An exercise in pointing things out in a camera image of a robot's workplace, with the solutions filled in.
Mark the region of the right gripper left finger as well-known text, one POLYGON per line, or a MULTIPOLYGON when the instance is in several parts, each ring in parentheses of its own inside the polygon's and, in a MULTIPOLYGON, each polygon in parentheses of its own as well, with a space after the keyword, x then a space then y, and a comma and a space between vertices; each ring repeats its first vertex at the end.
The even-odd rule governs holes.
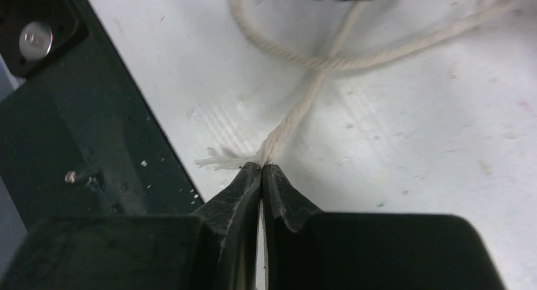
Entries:
POLYGON ((189 215, 54 217, 37 224, 2 289, 254 289, 262 170, 245 164, 189 215))

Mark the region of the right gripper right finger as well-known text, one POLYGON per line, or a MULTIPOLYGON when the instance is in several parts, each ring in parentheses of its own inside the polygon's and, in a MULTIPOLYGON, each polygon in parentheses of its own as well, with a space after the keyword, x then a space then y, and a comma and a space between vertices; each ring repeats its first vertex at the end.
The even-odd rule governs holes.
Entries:
POLYGON ((326 212, 281 168, 262 169, 267 289, 503 289, 463 218, 326 212))

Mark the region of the orange patterned pet mattress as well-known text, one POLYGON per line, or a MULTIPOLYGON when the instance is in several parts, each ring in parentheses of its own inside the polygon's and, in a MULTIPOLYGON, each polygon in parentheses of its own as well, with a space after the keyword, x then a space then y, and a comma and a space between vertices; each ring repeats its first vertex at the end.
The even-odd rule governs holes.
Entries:
POLYGON ((433 33, 418 37, 393 49, 385 49, 370 56, 359 56, 353 59, 338 58, 336 55, 341 49, 352 26, 356 23, 359 14, 365 7, 364 1, 353 3, 346 16, 341 20, 335 36, 329 44, 325 58, 308 57, 298 54, 281 44, 272 41, 258 31, 244 14, 241 0, 228 0, 229 9, 238 29, 252 45, 267 53, 282 58, 285 61, 296 63, 305 68, 314 69, 315 75, 308 89, 298 102, 291 108, 282 121, 267 135, 255 154, 247 157, 232 158, 220 154, 213 148, 208 148, 209 157, 196 161, 199 167, 214 165, 215 169, 235 170, 242 168, 247 162, 256 163, 263 167, 272 162, 279 152, 281 144, 291 135, 310 111, 313 102, 321 90, 322 83, 329 71, 358 70, 388 63, 398 58, 431 47, 449 38, 460 35, 495 16, 506 13, 519 0, 497 0, 488 8, 472 15, 465 16, 449 26, 433 33))

